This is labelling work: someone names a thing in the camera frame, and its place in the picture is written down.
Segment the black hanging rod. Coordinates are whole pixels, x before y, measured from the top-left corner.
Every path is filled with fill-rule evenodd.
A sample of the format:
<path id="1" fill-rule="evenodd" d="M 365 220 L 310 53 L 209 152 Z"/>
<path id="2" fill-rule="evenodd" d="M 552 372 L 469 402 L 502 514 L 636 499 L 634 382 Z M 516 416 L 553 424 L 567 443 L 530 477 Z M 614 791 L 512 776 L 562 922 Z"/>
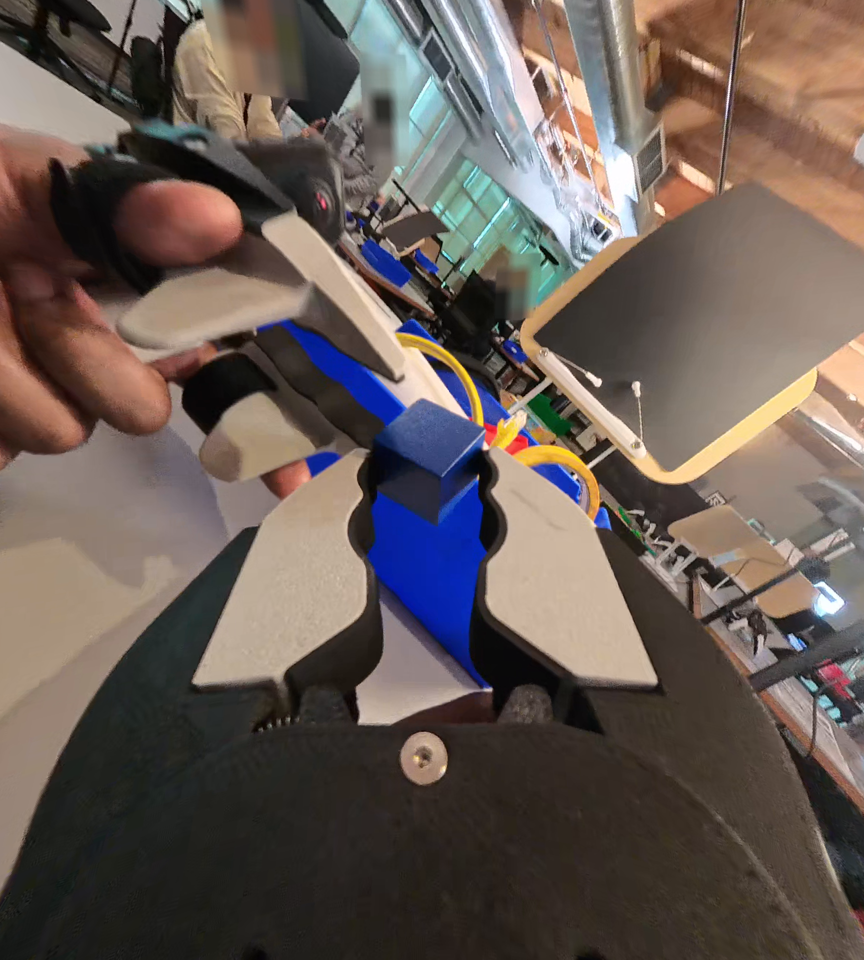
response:
<path id="1" fill-rule="evenodd" d="M 738 73 L 742 45 L 745 38 L 747 1 L 736 1 L 733 35 L 730 47 L 728 71 L 726 76 L 725 100 L 721 146 L 719 151 L 718 170 L 715 181 L 715 196 L 720 196 L 726 189 L 729 165 L 729 154 L 734 126 L 734 114 L 738 94 Z"/>

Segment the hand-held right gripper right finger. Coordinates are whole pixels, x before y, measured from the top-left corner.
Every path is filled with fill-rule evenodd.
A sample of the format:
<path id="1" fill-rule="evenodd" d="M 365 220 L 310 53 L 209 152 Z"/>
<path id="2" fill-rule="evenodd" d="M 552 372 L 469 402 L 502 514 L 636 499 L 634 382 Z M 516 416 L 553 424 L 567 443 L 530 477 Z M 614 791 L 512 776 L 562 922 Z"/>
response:
<path id="1" fill-rule="evenodd" d="M 534 686 L 654 692 L 659 676 L 594 522 L 504 450 L 483 454 L 469 626 L 472 664 L 497 700 Z"/>

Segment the large blue storage bin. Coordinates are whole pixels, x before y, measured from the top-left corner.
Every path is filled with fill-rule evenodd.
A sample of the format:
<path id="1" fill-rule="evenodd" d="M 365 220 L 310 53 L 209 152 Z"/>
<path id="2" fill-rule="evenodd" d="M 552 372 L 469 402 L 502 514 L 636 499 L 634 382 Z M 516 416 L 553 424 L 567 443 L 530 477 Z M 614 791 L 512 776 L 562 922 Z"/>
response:
<path id="1" fill-rule="evenodd" d="M 458 376 L 446 371 L 440 376 L 417 354 L 418 372 L 431 375 L 431 386 L 445 390 L 445 404 L 426 397 L 429 388 L 420 389 L 418 399 L 400 398 L 403 383 L 390 386 L 366 366 L 342 354 L 319 334 L 294 322 L 282 323 L 294 333 L 306 353 L 326 374 L 339 379 L 366 408 L 385 424 L 419 400 L 437 403 L 461 417 L 471 419 L 470 402 L 457 400 L 462 391 Z M 504 410 L 490 398 L 484 403 L 494 427 Z M 489 426 L 484 426 L 486 439 Z M 474 683 L 486 689 L 486 681 L 475 670 L 470 656 L 470 624 L 476 575 L 485 551 L 479 540 L 482 504 L 477 483 L 457 499 L 438 525 L 430 524 L 409 510 L 377 493 L 372 506 L 375 541 L 369 560 L 379 581 L 428 634 L 468 674 Z"/>

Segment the blue wooden cube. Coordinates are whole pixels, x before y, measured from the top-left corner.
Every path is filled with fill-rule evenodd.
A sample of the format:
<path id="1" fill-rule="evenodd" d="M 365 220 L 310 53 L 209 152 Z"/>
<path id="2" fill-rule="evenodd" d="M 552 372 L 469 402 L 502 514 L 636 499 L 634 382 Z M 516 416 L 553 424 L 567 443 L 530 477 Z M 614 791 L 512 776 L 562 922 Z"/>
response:
<path id="1" fill-rule="evenodd" d="M 376 435 L 370 475 L 379 495 L 438 525 L 478 481 L 484 426 L 420 399 Z"/>

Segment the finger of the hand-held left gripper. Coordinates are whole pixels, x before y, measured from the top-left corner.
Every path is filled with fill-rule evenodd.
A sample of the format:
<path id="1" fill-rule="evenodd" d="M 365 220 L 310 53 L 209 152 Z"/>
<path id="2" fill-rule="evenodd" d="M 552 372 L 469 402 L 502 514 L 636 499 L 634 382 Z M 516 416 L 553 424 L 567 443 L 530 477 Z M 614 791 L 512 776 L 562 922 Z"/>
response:
<path id="1" fill-rule="evenodd" d="M 353 441 L 355 447 L 373 448 L 375 438 L 385 426 L 384 421 L 339 379 L 317 366 L 284 324 L 274 324 L 258 332 L 254 343 L 285 382 L 311 402 L 330 426 Z"/>
<path id="2" fill-rule="evenodd" d="M 378 376 L 401 382 L 406 373 L 403 348 L 374 298 L 330 243 L 295 212 L 267 219 L 261 236 L 310 288 L 310 305 L 295 322 Z"/>

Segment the green bin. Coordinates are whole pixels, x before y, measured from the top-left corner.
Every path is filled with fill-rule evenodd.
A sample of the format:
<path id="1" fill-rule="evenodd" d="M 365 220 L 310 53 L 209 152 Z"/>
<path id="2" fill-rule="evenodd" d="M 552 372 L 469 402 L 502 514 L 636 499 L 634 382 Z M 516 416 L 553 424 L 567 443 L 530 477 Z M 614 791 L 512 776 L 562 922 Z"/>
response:
<path id="1" fill-rule="evenodd" d="M 570 420 L 556 409 L 555 401 L 550 396 L 540 393 L 529 400 L 526 407 L 530 416 L 553 436 L 560 438 L 570 434 Z"/>

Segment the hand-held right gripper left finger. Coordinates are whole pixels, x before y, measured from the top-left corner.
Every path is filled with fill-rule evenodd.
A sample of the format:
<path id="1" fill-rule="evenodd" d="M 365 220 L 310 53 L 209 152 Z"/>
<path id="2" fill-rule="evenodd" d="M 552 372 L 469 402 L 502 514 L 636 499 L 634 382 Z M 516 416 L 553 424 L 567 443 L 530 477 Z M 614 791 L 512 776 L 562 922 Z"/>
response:
<path id="1" fill-rule="evenodd" d="M 275 710 L 295 710 L 313 688 L 352 697 L 378 667 L 368 458 L 346 454 L 260 524 L 191 680 L 197 690 L 264 690 Z"/>

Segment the person's left hand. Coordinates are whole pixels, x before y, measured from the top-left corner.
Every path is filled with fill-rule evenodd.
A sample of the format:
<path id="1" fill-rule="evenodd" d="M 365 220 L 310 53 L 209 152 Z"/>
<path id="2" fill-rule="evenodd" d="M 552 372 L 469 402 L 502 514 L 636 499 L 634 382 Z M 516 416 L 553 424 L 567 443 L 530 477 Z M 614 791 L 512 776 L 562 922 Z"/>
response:
<path id="1" fill-rule="evenodd" d="M 146 362 L 106 323 L 81 285 L 51 213 L 50 162 L 87 159 L 65 141 L 0 124 L 0 472 L 22 453 L 76 450 L 94 426 L 129 435 L 166 426 L 169 385 L 217 350 Z"/>

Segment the pale hanging panel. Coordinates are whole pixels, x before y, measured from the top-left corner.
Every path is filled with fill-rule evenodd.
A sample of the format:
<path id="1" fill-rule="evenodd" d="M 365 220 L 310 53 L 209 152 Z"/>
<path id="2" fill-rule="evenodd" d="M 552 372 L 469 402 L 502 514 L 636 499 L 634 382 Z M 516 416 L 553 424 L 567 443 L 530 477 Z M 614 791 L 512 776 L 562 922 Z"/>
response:
<path id="1" fill-rule="evenodd" d="M 671 523 L 668 535 L 691 559 L 722 571 L 762 613 L 788 618 L 814 607 L 818 589 L 798 569 L 803 555 L 792 546 L 775 546 L 733 507 L 710 507 Z"/>

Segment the black wood-edged hanging panel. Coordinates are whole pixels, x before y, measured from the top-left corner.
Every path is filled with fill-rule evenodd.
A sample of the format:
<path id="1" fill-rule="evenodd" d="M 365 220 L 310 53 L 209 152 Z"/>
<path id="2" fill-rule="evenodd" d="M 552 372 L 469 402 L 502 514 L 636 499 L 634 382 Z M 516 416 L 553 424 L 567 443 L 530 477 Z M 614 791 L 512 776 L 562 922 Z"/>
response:
<path id="1" fill-rule="evenodd" d="M 692 482 L 864 333 L 864 250 L 757 183 L 601 250 L 522 323 L 535 366 L 648 479 Z"/>

